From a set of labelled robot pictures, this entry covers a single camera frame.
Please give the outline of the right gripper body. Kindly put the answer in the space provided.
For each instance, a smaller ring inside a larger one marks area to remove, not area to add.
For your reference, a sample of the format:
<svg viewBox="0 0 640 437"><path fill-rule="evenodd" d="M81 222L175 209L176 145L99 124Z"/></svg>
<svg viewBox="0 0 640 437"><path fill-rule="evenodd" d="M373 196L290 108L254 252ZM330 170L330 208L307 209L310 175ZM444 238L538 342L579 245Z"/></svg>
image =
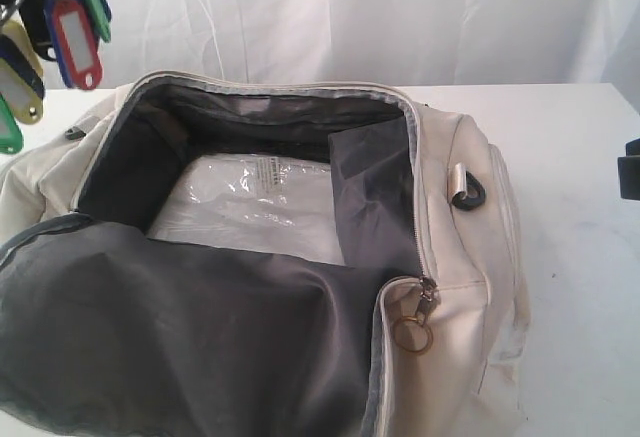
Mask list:
<svg viewBox="0 0 640 437"><path fill-rule="evenodd" d="M640 139L625 146L625 155L617 159L620 196L625 200L640 200Z"/></svg>

